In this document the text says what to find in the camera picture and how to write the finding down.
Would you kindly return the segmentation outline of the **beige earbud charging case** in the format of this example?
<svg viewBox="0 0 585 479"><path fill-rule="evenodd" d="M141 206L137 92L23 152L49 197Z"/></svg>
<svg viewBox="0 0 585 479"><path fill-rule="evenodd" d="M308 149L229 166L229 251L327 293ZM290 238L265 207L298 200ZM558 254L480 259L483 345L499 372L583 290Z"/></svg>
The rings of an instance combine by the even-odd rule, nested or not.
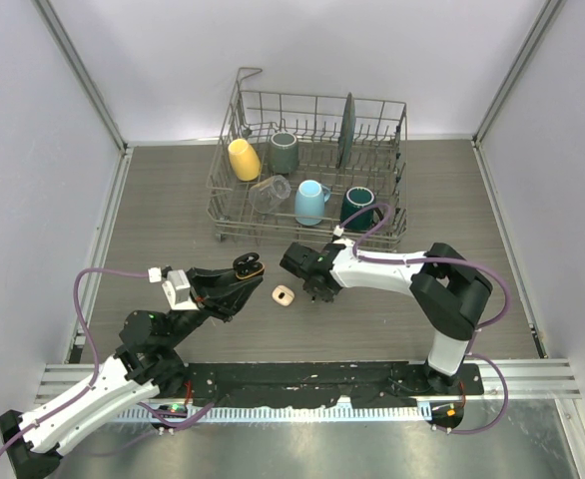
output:
<svg viewBox="0 0 585 479"><path fill-rule="evenodd" d="M272 299L283 307L290 306L294 298L294 292L285 285L276 286L272 292Z"/></svg>

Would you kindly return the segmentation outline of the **black earbud charging case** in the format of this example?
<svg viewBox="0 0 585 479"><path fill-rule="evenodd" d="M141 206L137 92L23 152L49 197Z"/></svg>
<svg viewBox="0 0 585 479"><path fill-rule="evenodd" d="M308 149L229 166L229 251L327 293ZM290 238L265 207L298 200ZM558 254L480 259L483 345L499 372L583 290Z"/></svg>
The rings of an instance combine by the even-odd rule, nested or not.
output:
<svg viewBox="0 0 585 479"><path fill-rule="evenodd" d="M238 256L233 261L233 270L238 280L246 280L263 275L265 266L260 262L260 255L251 251Z"/></svg>

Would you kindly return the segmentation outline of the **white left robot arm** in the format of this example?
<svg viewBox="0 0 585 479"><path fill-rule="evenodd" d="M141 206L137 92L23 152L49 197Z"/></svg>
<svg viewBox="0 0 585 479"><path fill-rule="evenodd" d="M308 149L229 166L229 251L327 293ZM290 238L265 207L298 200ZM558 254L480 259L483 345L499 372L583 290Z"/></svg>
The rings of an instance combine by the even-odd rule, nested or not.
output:
<svg viewBox="0 0 585 479"><path fill-rule="evenodd" d="M208 318L228 322L264 279L255 252L222 269L151 267L139 277L161 285L166 313L135 310L120 332L121 344L92 373L48 403L0 416L3 446L18 478L45 478L85 437L128 407L151 398L173 398L189 378L175 348Z"/></svg>

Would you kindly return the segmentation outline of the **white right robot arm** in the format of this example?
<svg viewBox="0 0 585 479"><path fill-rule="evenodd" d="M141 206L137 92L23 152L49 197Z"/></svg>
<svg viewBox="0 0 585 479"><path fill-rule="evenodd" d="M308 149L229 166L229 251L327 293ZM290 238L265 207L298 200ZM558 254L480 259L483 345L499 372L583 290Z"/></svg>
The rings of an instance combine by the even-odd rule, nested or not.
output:
<svg viewBox="0 0 585 479"><path fill-rule="evenodd" d="M280 266L303 280L304 291L325 302L343 289L358 287L413 298L434 328L423 393L444 394L457 386L467 347L493 290L477 268L442 242L414 253L369 251L352 239L335 239L320 250L293 242Z"/></svg>

